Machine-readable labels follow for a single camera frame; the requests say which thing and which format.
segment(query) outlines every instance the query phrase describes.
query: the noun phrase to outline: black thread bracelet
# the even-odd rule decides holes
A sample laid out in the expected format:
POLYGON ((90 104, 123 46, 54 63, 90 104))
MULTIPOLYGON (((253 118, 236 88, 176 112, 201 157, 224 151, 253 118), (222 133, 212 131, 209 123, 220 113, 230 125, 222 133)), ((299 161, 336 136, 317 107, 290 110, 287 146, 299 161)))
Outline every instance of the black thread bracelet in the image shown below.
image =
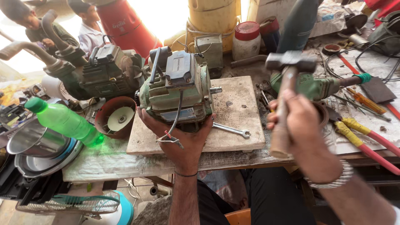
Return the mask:
POLYGON ((194 177, 194 176, 196 176, 197 175, 197 173, 198 173, 198 171, 195 173, 195 174, 193 174, 193 175, 183 175, 183 174, 180 174, 180 173, 178 173, 177 171, 175 171, 175 173, 177 174, 177 175, 179 175, 179 176, 181 176, 181 177, 194 177))

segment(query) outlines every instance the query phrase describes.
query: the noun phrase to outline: silver bracelet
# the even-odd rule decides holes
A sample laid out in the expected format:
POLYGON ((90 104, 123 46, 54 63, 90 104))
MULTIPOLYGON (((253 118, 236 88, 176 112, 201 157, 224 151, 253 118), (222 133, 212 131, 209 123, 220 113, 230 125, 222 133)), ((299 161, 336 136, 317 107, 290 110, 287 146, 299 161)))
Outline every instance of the silver bracelet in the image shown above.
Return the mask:
POLYGON ((344 184, 346 184, 350 178, 353 177, 353 167, 346 162, 345 160, 340 160, 340 162, 343 165, 343 172, 340 175, 340 177, 328 184, 314 184, 308 177, 304 177, 304 179, 308 182, 311 188, 335 188, 335 187, 340 187, 344 184))

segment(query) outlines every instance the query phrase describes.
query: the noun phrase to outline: child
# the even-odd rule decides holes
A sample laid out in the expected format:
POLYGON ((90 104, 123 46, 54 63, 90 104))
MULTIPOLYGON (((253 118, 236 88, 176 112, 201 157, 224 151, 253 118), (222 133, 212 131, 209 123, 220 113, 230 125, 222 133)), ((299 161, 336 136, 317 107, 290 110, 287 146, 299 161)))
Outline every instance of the child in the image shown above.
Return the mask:
POLYGON ((90 56, 95 47, 102 47, 103 31, 98 21, 100 20, 96 9, 81 0, 68 0, 71 9, 82 18, 82 26, 79 30, 80 48, 86 52, 86 58, 90 56))
MULTIPOLYGON (((41 42, 47 53, 56 57, 54 42, 49 39, 42 28, 42 19, 36 17, 34 10, 31 10, 20 0, 0 0, 1 11, 15 23, 26 27, 25 34, 31 42, 41 42)), ((61 25, 53 22, 54 32, 61 40, 72 46, 79 46, 79 43, 61 25)))

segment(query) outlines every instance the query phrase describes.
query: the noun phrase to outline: black pants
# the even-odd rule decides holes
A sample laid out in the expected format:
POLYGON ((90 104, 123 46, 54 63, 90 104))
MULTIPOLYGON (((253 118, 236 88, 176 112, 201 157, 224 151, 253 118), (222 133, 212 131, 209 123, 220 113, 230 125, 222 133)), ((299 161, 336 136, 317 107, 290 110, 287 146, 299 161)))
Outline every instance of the black pants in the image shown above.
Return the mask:
MULTIPOLYGON (((289 173, 283 167, 253 169, 249 206, 252 225, 315 225, 289 173)), ((229 225, 233 208, 201 181, 197 182, 201 225, 229 225)))

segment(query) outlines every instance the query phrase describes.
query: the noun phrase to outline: yellow plier handle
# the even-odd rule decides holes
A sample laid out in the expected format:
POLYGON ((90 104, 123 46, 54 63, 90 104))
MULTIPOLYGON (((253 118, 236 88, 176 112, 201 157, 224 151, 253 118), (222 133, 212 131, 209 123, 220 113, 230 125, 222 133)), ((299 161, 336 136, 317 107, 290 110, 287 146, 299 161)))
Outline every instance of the yellow plier handle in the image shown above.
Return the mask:
POLYGON ((364 135, 368 135, 371 130, 359 124, 354 118, 342 118, 342 122, 349 128, 352 128, 364 135))
POLYGON ((341 133, 346 136, 351 143, 353 143, 357 148, 364 144, 343 122, 335 122, 336 132, 341 133))

